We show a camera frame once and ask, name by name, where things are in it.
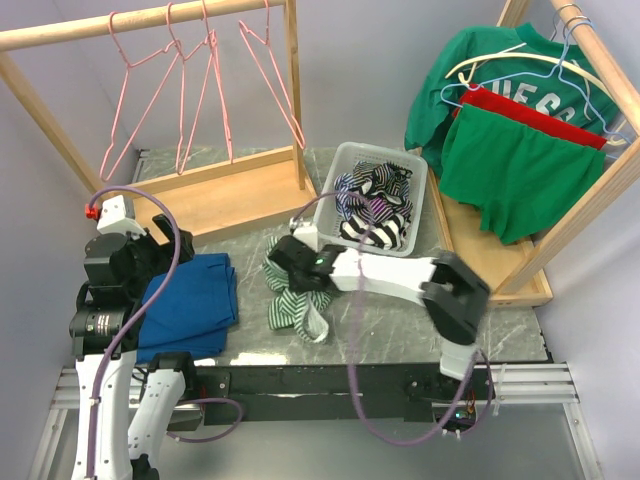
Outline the dark thin striped tank top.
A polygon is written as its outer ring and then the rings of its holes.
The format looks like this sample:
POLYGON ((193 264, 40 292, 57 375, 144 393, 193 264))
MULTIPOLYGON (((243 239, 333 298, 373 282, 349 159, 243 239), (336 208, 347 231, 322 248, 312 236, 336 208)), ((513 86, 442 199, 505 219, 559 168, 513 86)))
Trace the dark thin striped tank top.
POLYGON ((409 180, 412 172, 394 163, 358 162, 351 174, 349 190, 366 199, 352 200, 354 208, 362 209, 376 222, 394 214, 409 217, 413 203, 409 200, 409 180))

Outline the blue white striped tank top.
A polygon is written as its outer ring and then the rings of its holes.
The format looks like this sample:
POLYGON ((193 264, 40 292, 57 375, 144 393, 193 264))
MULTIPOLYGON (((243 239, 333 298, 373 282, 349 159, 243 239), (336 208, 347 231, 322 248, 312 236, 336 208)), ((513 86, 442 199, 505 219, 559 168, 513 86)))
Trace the blue white striped tank top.
POLYGON ((334 182, 336 210, 345 219, 350 219, 364 205, 367 193, 371 189, 372 178, 369 174, 344 173, 334 182))

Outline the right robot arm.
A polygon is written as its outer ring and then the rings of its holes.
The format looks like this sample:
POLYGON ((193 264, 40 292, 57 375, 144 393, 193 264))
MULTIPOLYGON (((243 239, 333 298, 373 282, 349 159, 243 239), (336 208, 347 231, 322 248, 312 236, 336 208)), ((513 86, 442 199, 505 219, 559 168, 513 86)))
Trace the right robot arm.
POLYGON ((296 293, 364 291, 403 299, 426 309, 441 337, 438 386, 460 398, 473 385, 477 333, 490 287, 460 257, 400 258, 326 245, 316 252, 292 235, 270 248, 268 259, 284 270, 296 293))

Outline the blue cloth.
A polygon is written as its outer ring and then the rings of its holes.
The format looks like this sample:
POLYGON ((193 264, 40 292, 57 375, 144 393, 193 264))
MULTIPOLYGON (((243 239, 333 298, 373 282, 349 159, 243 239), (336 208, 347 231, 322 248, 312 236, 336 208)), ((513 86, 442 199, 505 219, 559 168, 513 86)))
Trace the blue cloth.
POLYGON ((159 353, 188 352, 199 360, 221 354, 228 329, 238 322, 237 278, 226 253, 197 254, 179 265, 146 311, 137 362, 159 353))

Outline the green striped tank top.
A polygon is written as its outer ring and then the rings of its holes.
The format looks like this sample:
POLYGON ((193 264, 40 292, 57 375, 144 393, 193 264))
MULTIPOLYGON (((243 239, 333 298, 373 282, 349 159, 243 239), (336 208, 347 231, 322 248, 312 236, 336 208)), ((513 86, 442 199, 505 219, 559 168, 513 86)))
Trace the green striped tank top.
POLYGON ((270 237, 266 244, 266 257, 262 263, 267 287, 275 294, 268 306, 268 324, 271 330, 293 328, 307 343, 322 344, 329 336, 329 323, 323 316, 333 300, 326 291, 298 293, 289 286, 289 272, 269 256, 280 240, 270 237))

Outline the black white striped tank top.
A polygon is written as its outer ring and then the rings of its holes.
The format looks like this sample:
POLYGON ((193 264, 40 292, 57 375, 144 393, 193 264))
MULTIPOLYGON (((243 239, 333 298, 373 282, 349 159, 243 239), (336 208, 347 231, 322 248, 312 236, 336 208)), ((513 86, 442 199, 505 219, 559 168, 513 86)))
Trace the black white striped tank top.
POLYGON ((383 250, 401 249, 406 241, 411 226, 411 217, 403 213, 394 213, 386 220, 370 224, 363 214, 354 213, 339 226, 339 236, 344 240, 359 242, 383 250))

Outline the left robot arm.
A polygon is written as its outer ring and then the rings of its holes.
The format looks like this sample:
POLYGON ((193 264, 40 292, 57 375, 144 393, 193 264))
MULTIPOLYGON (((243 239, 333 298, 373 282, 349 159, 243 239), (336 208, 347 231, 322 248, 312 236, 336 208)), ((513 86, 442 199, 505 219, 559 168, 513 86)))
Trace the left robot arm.
POLYGON ((157 479, 158 455, 173 411, 193 399, 200 378, 188 352, 156 354, 143 381, 140 403, 131 413, 130 389, 139 332, 147 309, 158 299, 144 296, 151 280, 171 278, 194 257, 192 236, 171 216, 150 232, 106 233, 85 247, 87 275, 76 298, 69 333, 79 381, 79 430, 75 479, 157 479))

